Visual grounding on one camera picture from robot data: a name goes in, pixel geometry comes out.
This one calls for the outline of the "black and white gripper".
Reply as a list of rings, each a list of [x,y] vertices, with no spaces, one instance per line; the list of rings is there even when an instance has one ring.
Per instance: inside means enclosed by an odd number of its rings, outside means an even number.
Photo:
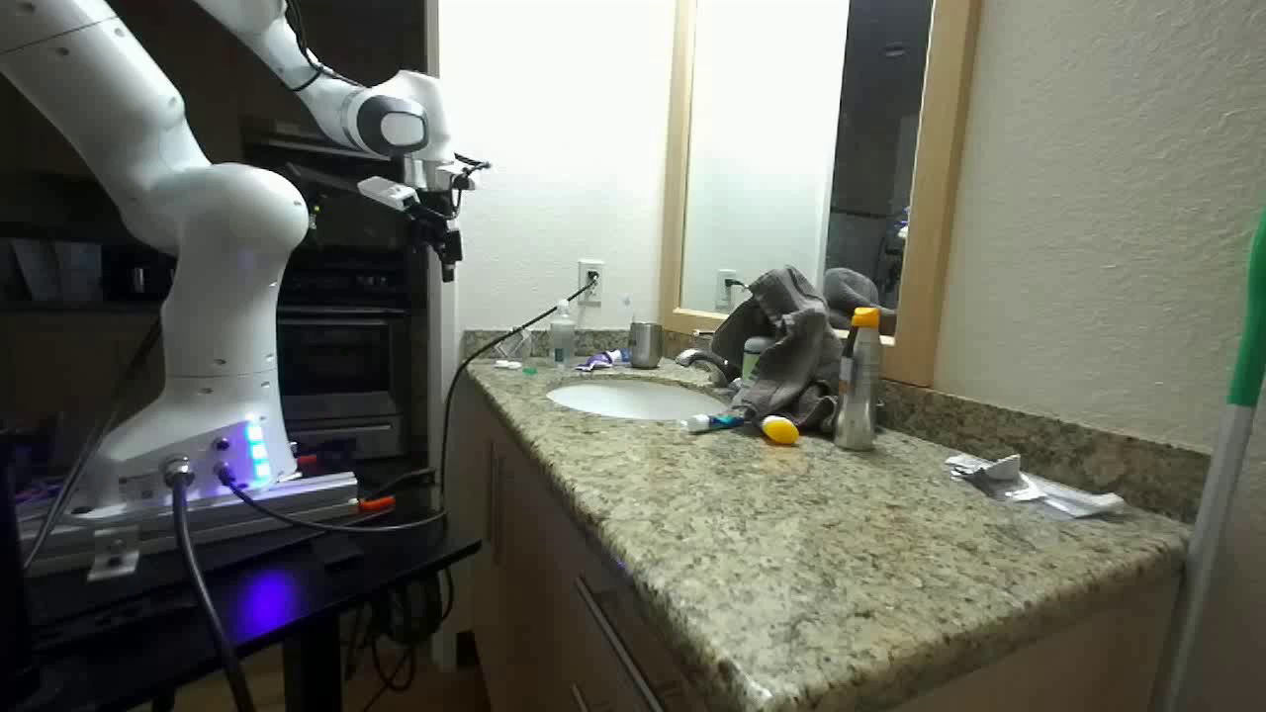
[[[471,156],[440,156],[440,157],[402,157],[399,177],[361,177],[355,194],[373,205],[399,215],[422,238],[444,238],[444,280],[456,280],[456,267],[463,262],[463,238],[451,234],[463,209],[463,194],[485,171],[484,157]]]

